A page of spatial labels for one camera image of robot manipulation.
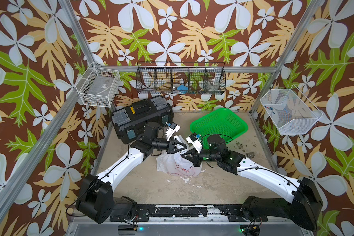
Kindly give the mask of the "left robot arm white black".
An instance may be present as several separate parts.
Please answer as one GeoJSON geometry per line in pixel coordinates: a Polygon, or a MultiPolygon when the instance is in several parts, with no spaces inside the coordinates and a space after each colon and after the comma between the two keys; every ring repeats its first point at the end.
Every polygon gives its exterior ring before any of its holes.
{"type": "Polygon", "coordinates": [[[114,197],[114,190],[119,183],[138,165],[151,156],[154,150],[167,154],[179,153],[187,149],[187,145],[172,139],[172,135],[180,130],[180,126],[167,124],[165,137],[158,136],[162,129],[156,122],[144,127],[142,134],[128,146],[127,152],[111,167],[97,175],[87,175],[82,182],[75,208],[94,222],[101,224],[113,217],[129,223],[137,217],[137,203],[126,196],[114,197]]]}

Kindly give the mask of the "aluminium frame post left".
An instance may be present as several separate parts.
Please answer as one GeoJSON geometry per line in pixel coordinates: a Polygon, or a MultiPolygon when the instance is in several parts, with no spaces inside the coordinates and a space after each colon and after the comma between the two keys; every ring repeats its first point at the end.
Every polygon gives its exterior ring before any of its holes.
{"type": "MultiPolygon", "coordinates": [[[[58,1],[0,1],[0,197],[88,67],[58,1]]],[[[0,225],[66,229],[90,173],[107,109],[77,103],[0,225]]]]}

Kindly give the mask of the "green plastic perforated basket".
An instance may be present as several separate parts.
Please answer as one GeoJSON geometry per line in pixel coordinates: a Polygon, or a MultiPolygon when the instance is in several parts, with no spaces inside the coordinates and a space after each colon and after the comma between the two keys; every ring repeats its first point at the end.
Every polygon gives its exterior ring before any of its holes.
{"type": "Polygon", "coordinates": [[[219,108],[190,125],[190,131],[201,135],[204,149],[208,149],[208,136],[219,134],[229,143],[248,131],[247,123],[226,108],[219,108]]]}

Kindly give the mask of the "aluminium frame post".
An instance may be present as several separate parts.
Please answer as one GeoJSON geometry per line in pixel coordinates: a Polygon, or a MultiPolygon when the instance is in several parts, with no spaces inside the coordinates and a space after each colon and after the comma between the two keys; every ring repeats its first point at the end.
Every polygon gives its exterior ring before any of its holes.
{"type": "Polygon", "coordinates": [[[302,18],[300,19],[299,23],[297,24],[297,27],[294,29],[294,32],[292,33],[291,38],[287,42],[287,45],[279,59],[279,61],[276,63],[275,67],[273,68],[273,71],[269,72],[270,75],[268,79],[266,80],[264,86],[262,87],[258,97],[256,98],[254,105],[252,106],[250,110],[250,114],[254,114],[257,112],[259,106],[261,105],[261,98],[272,88],[272,84],[274,81],[278,78],[278,76],[282,73],[282,67],[286,64],[286,61],[289,57],[289,55],[293,52],[295,46],[297,45],[300,37],[303,35],[305,30],[307,29],[309,23],[311,22],[311,19],[314,17],[316,11],[322,6],[324,1],[311,1],[310,4],[308,5],[306,11],[304,12],[302,18]]]}
{"type": "MultiPolygon", "coordinates": [[[[0,197],[88,67],[58,1],[0,1],[0,197]]],[[[107,109],[77,103],[0,225],[66,229],[90,173],[107,109]]]]}

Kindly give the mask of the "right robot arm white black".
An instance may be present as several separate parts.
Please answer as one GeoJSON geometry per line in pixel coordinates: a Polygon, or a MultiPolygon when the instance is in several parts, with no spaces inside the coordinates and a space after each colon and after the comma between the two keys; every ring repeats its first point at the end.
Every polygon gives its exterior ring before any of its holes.
{"type": "Polygon", "coordinates": [[[244,154],[229,150],[226,141],[219,134],[208,136],[208,149],[203,148],[201,137],[196,133],[186,140],[193,149],[182,154],[182,157],[195,167],[202,162],[215,162],[218,168],[252,180],[279,196],[269,199],[249,196],[241,208],[244,218],[255,220],[275,216],[290,219],[306,230],[317,230],[317,221],[324,204],[311,179],[298,180],[267,169],[244,154]]]}

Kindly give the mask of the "white plastic shopping bag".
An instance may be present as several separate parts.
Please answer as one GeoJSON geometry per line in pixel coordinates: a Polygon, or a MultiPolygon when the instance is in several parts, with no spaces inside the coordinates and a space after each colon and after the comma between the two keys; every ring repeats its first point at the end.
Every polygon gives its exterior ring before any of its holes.
{"type": "Polygon", "coordinates": [[[198,176],[202,170],[202,164],[198,167],[194,167],[192,162],[182,158],[182,154],[185,154],[191,149],[195,150],[195,148],[190,145],[181,135],[174,136],[174,139],[187,145],[187,149],[175,154],[167,154],[166,151],[163,151],[161,155],[156,158],[157,170],[171,176],[198,176]]]}

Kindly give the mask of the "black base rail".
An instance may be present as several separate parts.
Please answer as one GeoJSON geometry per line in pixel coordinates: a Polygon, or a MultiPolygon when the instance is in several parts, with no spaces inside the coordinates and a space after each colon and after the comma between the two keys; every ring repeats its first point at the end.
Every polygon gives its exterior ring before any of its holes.
{"type": "Polygon", "coordinates": [[[134,220],[149,222],[151,218],[204,218],[225,217],[230,222],[245,222],[242,205],[137,205],[134,220]]]}

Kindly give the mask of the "black tool case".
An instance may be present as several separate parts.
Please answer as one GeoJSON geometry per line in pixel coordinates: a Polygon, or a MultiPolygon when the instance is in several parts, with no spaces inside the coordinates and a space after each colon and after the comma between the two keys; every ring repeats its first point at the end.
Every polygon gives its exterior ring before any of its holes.
{"type": "Polygon", "coordinates": [[[129,144],[144,132],[147,123],[156,122],[160,126],[172,123],[172,106],[163,96],[144,99],[115,111],[112,124],[116,135],[124,144],[129,144]]]}

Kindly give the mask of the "blue object in rear basket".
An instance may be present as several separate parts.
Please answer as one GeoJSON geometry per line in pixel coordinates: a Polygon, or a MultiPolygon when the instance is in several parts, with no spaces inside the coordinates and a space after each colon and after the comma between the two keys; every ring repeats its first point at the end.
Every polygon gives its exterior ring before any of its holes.
{"type": "Polygon", "coordinates": [[[184,86],[184,85],[180,85],[177,88],[179,94],[186,94],[188,93],[188,87],[184,86]]]}

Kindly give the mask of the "aluminium frame post right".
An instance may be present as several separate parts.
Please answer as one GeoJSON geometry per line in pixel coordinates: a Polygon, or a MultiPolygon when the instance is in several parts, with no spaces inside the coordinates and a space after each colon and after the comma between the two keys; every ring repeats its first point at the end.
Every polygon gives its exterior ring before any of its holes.
{"type": "Polygon", "coordinates": [[[278,76],[282,73],[282,67],[286,64],[286,61],[289,57],[289,55],[293,52],[295,46],[297,45],[300,37],[303,35],[305,30],[307,29],[309,23],[311,22],[311,19],[314,17],[316,11],[322,6],[324,1],[311,1],[310,4],[308,5],[306,11],[304,12],[302,18],[300,19],[299,23],[297,24],[297,27],[294,29],[294,32],[292,33],[291,38],[287,42],[287,45],[279,59],[279,61],[276,63],[275,67],[273,68],[273,71],[269,72],[270,75],[268,79],[266,80],[264,86],[262,87],[258,97],[256,98],[254,105],[252,106],[250,110],[250,114],[254,114],[257,112],[259,106],[261,105],[261,98],[272,88],[272,84],[274,81],[278,78],[278,76]]]}

